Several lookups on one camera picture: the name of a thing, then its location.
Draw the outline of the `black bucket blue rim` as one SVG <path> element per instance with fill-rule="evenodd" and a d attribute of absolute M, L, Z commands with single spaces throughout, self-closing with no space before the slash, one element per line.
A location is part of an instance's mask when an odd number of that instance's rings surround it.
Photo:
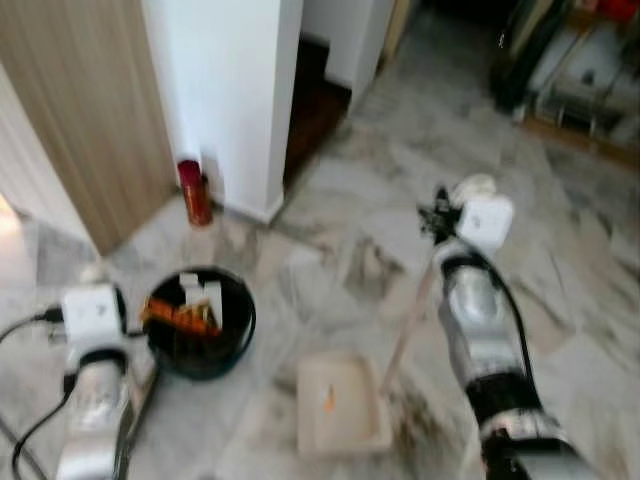
<path fill-rule="evenodd" d="M 212 324 L 201 332 L 192 323 L 180 326 L 177 321 L 177 311 L 187 303 L 184 276 L 193 276 L 201 287 L 219 289 L 219 296 L 210 301 Z M 250 349 L 257 310 L 241 276 L 218 266 L 192 266 L 175 271 L 152 288 L 140 320 L 157 365 L 189 380 L 212 380 L 227 375 Z"/>

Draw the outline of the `light wooden cabinet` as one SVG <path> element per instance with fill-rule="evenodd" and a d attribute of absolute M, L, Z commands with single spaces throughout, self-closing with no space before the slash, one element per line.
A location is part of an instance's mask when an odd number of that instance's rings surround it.
<path fill-rule="evenodd" d="M 88 241 L 110 255 L 177 192 L 142 0 L 0 0 L 0 65 Z"/>

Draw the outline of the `dark wooden staircase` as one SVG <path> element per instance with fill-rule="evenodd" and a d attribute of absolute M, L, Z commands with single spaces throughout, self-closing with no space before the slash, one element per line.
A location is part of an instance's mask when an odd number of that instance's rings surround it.
<path fill-rule="evenodd" d="M 349 109 L 351 90 L 326 78 L 329 56 L 326 42 L 306 35 L 300 38 L 285 142 L 284 189 L 293 186 Z"/>

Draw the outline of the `white carton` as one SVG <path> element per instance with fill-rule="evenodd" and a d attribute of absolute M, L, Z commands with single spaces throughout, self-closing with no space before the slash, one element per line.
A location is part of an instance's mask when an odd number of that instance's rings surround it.
<path fill-rule="evenodd" d="M 221 297 L 221 283 L 215 280 L 202 280 L 193 271 L 178 274 L 178 282 L 184 293 L 184 306 L 207 305 L 212 310 L 215 319 L 221 321 L 223 312 L 223 297 Z"/>

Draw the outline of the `wooden handled broom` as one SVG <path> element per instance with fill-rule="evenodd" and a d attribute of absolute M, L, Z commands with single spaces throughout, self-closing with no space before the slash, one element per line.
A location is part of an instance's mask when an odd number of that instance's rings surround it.
<path fill-rule="evenodd" d="M 101 262 L 96 262 L 96 264 L 90 264 L 87 268 L 83 268 L 81 274 L 79 274 L 79 279 L 88 285 L 119 285 L 118 282 L 110 278 L 108 268 Z M 110 475 L 102 476 L 101 480 L 128 480 L 134 445 L 136 445 L 138 435 L 142 430 L 142 424 L 146 419 L 151 399 L 154 398 L 154 390 L 157 384 L 155 357 L 146 348 L 145 332 L 132 328 L 129 305 L 128 319 L 129 328 L 136 330 L 138 337 L 124 339 L 115 348 L 115 351 L 119 352 L 119 357 L 124 358 L 122 366 L 119 367 L 122 374 L 120 374 L 118 384 L 123 387 L 119 397 L 124 399 L 125 403 L 122 417 L 120 417 L 118 425 L 114 426 L 116 439 L 113 444 L 113 467 L 111 467 Z"/>

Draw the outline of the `gold orange wrapper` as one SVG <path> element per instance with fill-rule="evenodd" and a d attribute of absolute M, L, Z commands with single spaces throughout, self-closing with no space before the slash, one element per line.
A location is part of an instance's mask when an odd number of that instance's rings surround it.
<path fill-rule="evenodd" d="M 140 315 L 142 326 L 164 324 L 178 332 L 198 337 L 218 337 L 221 324 L 210 300 L 174 306 L 159 298 L 148 297 Z"/>

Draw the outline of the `beige long handled dustpan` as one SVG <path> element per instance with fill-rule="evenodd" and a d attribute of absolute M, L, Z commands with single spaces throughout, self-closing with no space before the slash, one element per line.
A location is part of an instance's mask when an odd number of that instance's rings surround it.
<path fill-rule="evenodd" d="M 499 195 L 492 175 L 470 175 L 448 189 L 454 205 L 470 196 Z M 392 445 L 390 389 L 396 383 L 408 343 L 429 317 L 438 266 L 422 271 L 396 347 L 383 370 L 351 349 L 303 357 L 297 365 L 297 445 L 305 456 L 347 456 L 387 451 Z"/>

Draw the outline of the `white metal rack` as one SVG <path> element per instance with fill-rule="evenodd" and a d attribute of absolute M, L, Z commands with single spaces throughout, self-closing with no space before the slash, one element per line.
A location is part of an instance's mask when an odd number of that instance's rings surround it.
<path fill-rule="evenodd" d="M 570 0 L 554 19 L 518 118 L 611 145 L 640 136 L 639 0 Z"/>

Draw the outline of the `long black bag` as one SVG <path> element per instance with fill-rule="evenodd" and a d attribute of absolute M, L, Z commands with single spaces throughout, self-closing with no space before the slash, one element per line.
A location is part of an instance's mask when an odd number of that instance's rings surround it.
<path fill-rule="evenodd" d="M 518 0 L 489 72 L 489 90 L 500 113 L 524 104 L 532 73 L 572 8 L 571 0 Z"/>

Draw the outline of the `wooden floor board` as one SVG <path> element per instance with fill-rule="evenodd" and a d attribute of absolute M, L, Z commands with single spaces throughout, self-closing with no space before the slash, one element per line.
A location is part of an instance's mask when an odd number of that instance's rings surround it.
<path fill-rule="evenodd" d="M 626 148 L 616 145 L 616 143 L 599 138 L 591 137 L 579 131 L 559 127 L 559 125 L 547 122 L 535 116 L 525 116 L 520 122 L 520 127 L 526 132 L 543 137 L 544 140 L 557 143 L 559 146 L 573 148 L 584 154 L 602 157 L 632 172 L 640 172 L 640 150 L 639 148 Z"/>

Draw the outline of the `wooden door frame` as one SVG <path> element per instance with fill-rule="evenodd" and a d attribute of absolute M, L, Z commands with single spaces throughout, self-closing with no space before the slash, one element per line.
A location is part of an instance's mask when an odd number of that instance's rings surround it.
<path fill-rule="evenodd" d="M 381 47 L 380 63 L 389 63 L 396 56 L 404 37 L 404 32 L 416 13 L 419 0 L 393 0 L 387 26 L 387 35 Z"/>

